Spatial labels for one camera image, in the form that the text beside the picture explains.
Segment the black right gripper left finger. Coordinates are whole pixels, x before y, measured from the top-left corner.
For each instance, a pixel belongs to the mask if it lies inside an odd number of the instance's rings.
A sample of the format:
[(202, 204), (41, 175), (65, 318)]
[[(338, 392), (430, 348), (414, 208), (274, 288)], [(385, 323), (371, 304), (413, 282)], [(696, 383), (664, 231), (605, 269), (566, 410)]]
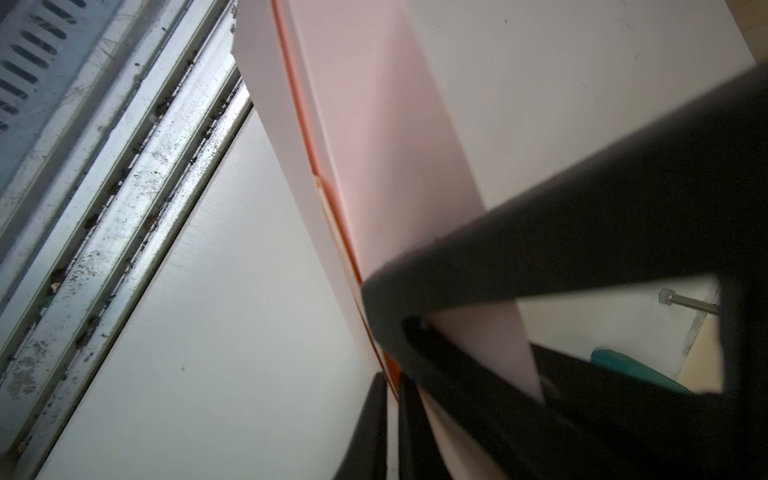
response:
[(382, 372), (374, 375), (344, 458), (334, 479), (384, 480), (387, 474), (387, 391)]

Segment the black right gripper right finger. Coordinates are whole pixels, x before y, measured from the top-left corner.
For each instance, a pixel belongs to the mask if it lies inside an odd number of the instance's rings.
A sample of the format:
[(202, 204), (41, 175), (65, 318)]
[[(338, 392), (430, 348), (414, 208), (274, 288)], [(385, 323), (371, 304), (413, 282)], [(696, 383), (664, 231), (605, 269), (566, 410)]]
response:
[(400, 480), (451, 479), (416, 384), (399, 376), (398, 456)]

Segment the yellow letter paper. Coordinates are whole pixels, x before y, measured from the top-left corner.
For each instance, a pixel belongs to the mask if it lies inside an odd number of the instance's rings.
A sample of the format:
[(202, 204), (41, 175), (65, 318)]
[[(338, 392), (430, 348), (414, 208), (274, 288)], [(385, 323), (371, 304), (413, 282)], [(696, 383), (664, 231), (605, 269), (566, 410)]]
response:
[(331, 236), (333, 238), (336, 251), (338, 253), (340, 262), (342, 264), (342, 270), (344, 272), (345, 280), (346, 280), (348, 289), (350, 290), (350, 293), (355, 302), (355, 307), (358, 312), (358, 317), (360, 319), (360, 323), (362, 324), (365, 330), (366, 337), (368, 339), (368, 344), (370, 346), (370, 349), (376, 356), (376, 359), (379, 363), (379, 366), (381, 367), (382, 372), (385, 375), (385, 379), (394, 396), (395, 401), (398, 402), (399, 395), (397, 393), (397, 387), (399, 386), (399, 382), (397, 379), (395, 379), (392, 376), (392, 372), (389, 369), (389, 363), (388, 363), (389, 357), (378, 346), (378, 344), (375, 342), (373, 335), (371, 333), (370, 325), (368, 323), (368, 320), (364, 311), (363, 302), (362, 302), (361, 282), (359, 279), (359, 275), (356, 271), (353, 258), (350, 256), (349, 248), (345, 241), (343, 232), (341, 231), (338, 225), (336, 215), (333, 211), (332, 205), (326, 194), (322, 179), (318, 175), (314, 175), (313, 179), (314, 179), (316, 191), (318, 193), (318, 196), (322, 204), (322, 208), (323, 208), (323, 212), (325, 215), (328, 228), (331, 232)]

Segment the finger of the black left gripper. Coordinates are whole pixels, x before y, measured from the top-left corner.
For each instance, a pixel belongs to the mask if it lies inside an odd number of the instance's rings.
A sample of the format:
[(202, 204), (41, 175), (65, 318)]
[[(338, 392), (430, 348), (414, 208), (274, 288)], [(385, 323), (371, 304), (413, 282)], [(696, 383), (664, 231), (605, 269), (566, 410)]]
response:
[[(719, 394), (538, 346), (536, 401), (425, 323), (455, 307), (700, 274), (721, 283)], [(390, 262), (362, 299), (374, 338), (510, 478), (765, 478), (766, 65)]]

